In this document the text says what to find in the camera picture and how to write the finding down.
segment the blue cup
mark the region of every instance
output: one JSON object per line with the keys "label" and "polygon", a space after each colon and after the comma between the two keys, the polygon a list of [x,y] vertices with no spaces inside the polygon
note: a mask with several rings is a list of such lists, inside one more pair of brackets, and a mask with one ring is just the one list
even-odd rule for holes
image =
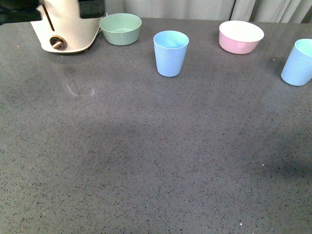
{"label": "blue cup", "polygon": [[294,86],[304,85],[312,78],[312,39],[296,41],[281,77]]}
{"label": "blue cup", "polygon": [[189,38],[177,31],[163,31],[154,36],[154,49],[158,72],[174,77],[181,71]]}

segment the gray countertop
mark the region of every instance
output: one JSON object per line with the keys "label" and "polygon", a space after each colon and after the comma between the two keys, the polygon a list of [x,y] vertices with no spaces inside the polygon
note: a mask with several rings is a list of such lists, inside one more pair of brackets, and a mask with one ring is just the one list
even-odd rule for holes
{"label": "gray countertop", "polygon": [[[142,19],[139,40],[41,49],[30,23],[0,27],[3,233],[312,233],[312,81],[280,73],[310,24],[255,23],[248,55],[220,21]],[[157,73],[153,36],[190,44]]]}

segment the pink bowl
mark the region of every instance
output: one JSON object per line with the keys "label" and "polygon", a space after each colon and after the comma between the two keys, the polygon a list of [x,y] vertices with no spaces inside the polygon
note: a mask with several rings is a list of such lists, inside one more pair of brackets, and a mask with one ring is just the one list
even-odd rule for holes
{"label": "pink bowl", "polygon": [[220,46],[237,55],[250,53],[264,37],[264,32],[258,26],[238,20],[222,23],[219,30]]}

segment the bowl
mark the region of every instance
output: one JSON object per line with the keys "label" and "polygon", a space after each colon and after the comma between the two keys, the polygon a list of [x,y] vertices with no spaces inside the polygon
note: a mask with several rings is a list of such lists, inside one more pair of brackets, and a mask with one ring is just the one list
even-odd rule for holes
{"label": "bowl", "polygon": [[142,20],[135,15],[118,13],[105,16],[99,26],[106,40],[113,45],[130,45],[140,35]]}
{"label": "bowl", "polygon": [[219,27],[219,44],[232,54],[250,53],[263,37],[262,29],[249,22],[232,20],[222,23]]}

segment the white curtain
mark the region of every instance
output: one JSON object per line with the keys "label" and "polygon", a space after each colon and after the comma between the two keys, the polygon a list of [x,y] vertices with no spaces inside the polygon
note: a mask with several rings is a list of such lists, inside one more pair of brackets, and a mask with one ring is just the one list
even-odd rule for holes
{"label": "white curtain", "polygon": [[312,0],[238,0],[236,1],[232,20],[301,23],[312,7]]}
{"label": "white curtain", "polygon": [[195,20],[311,22],[311,8],[312,0],[106,0],[108,14]]}

